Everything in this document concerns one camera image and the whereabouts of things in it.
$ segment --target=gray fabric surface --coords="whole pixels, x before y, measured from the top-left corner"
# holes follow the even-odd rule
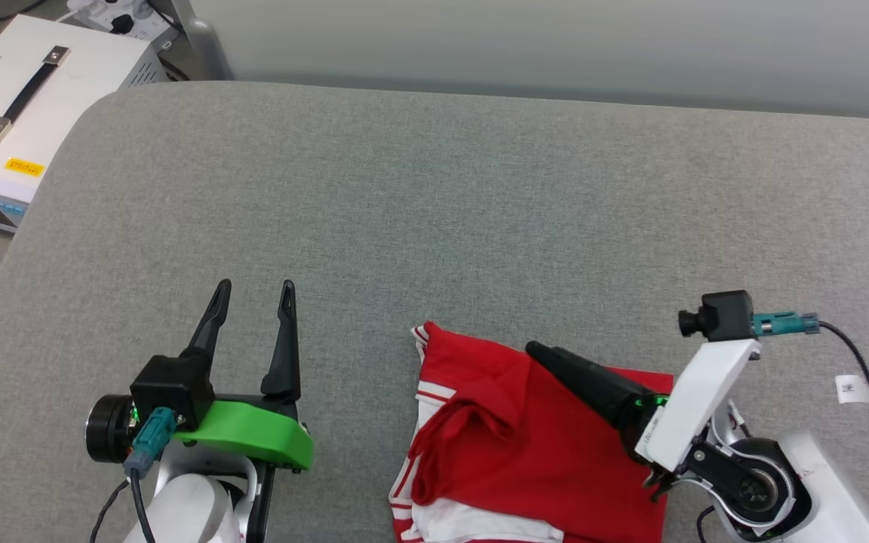
[[[869,357],[869,120],[248,83],[107,97],[0,271],[0,541],[86,539],[120,478],[86,455],[89,409],[178,353],[220,278],[218,391],[258,391],[281,281],[299,293],[317,450],[278,477],[269,540],[389,541],[425,319],[678,373],[699,340],[677,310],[745,288]],[[832,336],[770,338],[734,398],[759,435],[811,429],[869,497],[869,409],[835,395],[851,372]],[[673,492],[665,540],[693,541],[706,504]],[[133,521],[121,498],[100,538]]]

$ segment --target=white wall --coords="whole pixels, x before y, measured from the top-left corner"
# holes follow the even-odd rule
[[[191,4],[239,79],[869,116],[869,0]]]

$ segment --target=yellow label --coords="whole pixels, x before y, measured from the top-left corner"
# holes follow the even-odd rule
[[[45,166],[35,164],[35,162],[20,161],[18,158],[9,158],[9,161],[6,162],[6,169],[20,174],[41,176],[42,172],[45,171]]]

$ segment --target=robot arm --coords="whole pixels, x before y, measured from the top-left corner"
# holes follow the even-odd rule
[[[152,357],[132,382],[131,395],[103,396],[86,421],[86,450],[94,461],[122,464],[137,479],[159,460],[155,497],[146,510],[136,485],[140,523],[127,543],[263,543],[275,470],[299,474],[310,468],[313,441],[296,408],[293,283],[285,281],[281,292],[280,330],[260,395],[217,394],[210,383],[231,288],[230,281],[220,281],[179,357]],[[246,488],[218,477],[240,477]]]
[[[741,432],[727,393],[752,360],[759,336],[817,333],[815,315],[752,313],[745,291],[703,296],[699,313],[680,313],[683,336],[703,344],[670,395],[599,364],[537,342],[528,354],[620,434],[630,457],[651,468],[654,498],[679,484],[709,492],[738,542],[869,543],[869,505],[808,434],[778,443]]]

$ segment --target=red shirt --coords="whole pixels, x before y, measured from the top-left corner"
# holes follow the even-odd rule
[[[421,382],[452,389],[411,444],[411,499],[438,498],[530,519],[566,541],[659,543],[665,498],[641,488],[648,467],[618,433],[524,351],[427,323]],[[613,370],[668,393],[672,375]]]

